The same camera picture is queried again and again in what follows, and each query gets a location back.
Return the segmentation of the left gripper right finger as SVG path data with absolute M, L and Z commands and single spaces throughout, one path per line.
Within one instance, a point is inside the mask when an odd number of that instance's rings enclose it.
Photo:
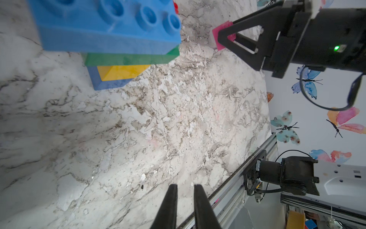
M 221 229 L 202 185 L 194 185 L 194 218 L 197 229 Z

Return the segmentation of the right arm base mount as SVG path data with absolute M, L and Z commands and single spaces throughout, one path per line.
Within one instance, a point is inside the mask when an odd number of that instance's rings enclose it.
M 243 171 L 244 187 L 248 196 L 255 193 L 256 187 L 261 183 L 259 178 L 259 165 L 261 161 L 266 160 L 267 151 L 261 150 L 253 154 L 247 161 Z

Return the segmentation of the light blue long lego brick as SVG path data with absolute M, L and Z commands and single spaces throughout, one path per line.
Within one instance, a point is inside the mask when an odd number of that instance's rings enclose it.
M 28 1 L 47 51 L 167 54 L 181 43 L 172 1 Z

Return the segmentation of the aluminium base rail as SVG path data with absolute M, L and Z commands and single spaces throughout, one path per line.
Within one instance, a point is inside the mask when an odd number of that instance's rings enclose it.
M 266 160 L 257 164 L 261 183 L 252 196 L 264 196 L 266 190 L 260 188 L 262 183 L 278 185 L 281 202 L 284 204 L 365 228 L 366 211 L 355 207 L 356 201 L 366 198 L 365 167 L 325 161 L 320 156 L 310 154 L 279 157 L 271 161 L 270 156 L 276 148 L 276 134 L 272 134 L 248 157 L 249 159 L 261 150 L 267 151 Z M 243 177 L 246 161 L 208 197 L 213 212 L 222 225 L 226 223 L 227 216 L 232 214 L 234 202 L 249 197 Z

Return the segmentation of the blue small lego brick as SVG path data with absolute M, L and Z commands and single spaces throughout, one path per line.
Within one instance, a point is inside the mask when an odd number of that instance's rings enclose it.
M 97 66 L 88 66 L 87 67 L 93 88 L 95 91 L 107 90 L 113 88 L 121 88 L 127 85 L 133 79 L 125 79 L 125 80 L 114 80 L 114 81 L 102 81 L 101 77 L 98 73 Z

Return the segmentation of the green long lego brick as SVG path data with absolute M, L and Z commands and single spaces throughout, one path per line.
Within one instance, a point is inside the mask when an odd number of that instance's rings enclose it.
M 179 46 L 167 54 L 81 53 L 85 66 L 162 65 L 180 55 Z

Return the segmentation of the red long lego brick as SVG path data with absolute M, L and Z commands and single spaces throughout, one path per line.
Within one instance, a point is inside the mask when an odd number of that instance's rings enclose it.
M 179 13 L 178 5 L 175 2 L 173 2 L 173 4 L 174 4 L 175 13 L 178 14 Z

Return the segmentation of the yellow small lego brick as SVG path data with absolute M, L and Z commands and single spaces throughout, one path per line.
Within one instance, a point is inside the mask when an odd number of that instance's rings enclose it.
M 102 81 L 133 79 L 143 73 L 150 65 L 97 66 Z

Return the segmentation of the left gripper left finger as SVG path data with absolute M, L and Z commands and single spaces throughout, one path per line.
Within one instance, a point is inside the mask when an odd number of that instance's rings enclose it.
M 171 184 L 151 225 L 151 229 L 175 229 L 177 217 L 178 186 Z

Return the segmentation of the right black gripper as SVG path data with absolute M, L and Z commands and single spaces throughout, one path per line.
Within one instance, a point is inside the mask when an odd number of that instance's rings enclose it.
M 278 34 L 286 27 L 284 1 L 217 27 L 217 47 L 228 49 L 256 71 L 282 71 Z M 257 40 L 241 31 L 260 26 Z M 366 72 L 366 10 L 324 8 L 311 19 L 292 61 L 311 79 L 326 69 Z

